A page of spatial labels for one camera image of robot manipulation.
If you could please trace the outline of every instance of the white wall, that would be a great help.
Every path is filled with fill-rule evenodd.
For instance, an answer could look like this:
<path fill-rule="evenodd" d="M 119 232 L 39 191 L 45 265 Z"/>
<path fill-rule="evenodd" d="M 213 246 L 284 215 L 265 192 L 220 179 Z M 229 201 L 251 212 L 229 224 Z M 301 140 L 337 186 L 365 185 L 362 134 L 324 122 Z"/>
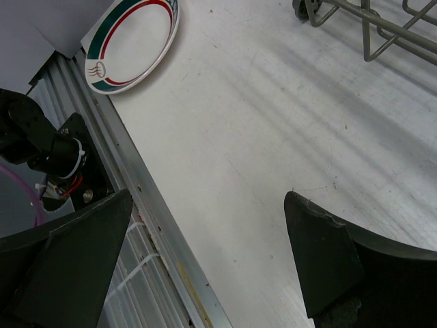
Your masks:
<path fill-rule="evenodd" d="M 0 1 L 0 87 L 25 93 L 54 50 L 72 57 L 112 0 Z"/>

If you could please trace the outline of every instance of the screw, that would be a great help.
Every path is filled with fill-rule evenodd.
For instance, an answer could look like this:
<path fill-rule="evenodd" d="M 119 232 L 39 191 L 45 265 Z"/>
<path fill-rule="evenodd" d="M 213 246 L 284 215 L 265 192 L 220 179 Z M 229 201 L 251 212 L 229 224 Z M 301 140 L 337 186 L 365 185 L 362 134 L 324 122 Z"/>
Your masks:
<path fill-rule="evenodd" d="M 83 202 L 88 204 L 92 200 L 93 200 L 93 191 L 91 189 L 88 189 L 83 193 Z"/>

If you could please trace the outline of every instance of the white plate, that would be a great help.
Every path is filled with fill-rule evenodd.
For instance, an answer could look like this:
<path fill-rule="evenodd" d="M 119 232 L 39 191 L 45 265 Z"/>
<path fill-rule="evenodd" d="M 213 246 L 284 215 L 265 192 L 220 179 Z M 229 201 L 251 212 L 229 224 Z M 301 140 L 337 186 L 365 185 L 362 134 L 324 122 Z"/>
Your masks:
<path fill-rule="evenodd" d="M 178 25 L 178 0 L 123 0 L 89 46 L 85 76 L 90 88 L 117 94 L 143 80 L 169 50 Z"/>

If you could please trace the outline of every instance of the caster wheel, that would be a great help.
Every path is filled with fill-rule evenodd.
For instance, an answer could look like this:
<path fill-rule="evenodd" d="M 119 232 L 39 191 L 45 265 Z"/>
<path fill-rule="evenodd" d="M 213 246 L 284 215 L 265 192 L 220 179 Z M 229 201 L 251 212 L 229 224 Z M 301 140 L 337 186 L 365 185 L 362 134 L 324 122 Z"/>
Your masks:
<path fill-rule="evenodd" d="M 313 7 L 313 12 L 315 14 L 319 11 L 322 2 L 320 0 L 311 0 L 311 4 Z M 293 8 L 298 20 L 306 22 L 309 19 L 305 0 L 293 0 Z"/>

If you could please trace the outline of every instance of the purple tube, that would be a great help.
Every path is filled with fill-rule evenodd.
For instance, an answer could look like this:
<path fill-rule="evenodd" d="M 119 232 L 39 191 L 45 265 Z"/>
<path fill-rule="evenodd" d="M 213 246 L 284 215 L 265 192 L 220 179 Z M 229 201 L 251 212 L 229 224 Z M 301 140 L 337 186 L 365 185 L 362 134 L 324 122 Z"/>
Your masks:
<path fill-rule="evenodd" d="M 29 195 L 33 207 L 35 208 L 35 218 L 36 223 L 38 226 L 42 225 L 44 223 L 44 210 L 42 209 L 40 200 L 38 199 L 37 195 L 33 192 L 33 189 L 14 171 L 10 170 L 3 164 L 0 164 L 0 172 L 3 172 L 7 176 L 9 176 L 13 181 L 18 183 L 21 188 L 23 188 L 26 193 Z"/>

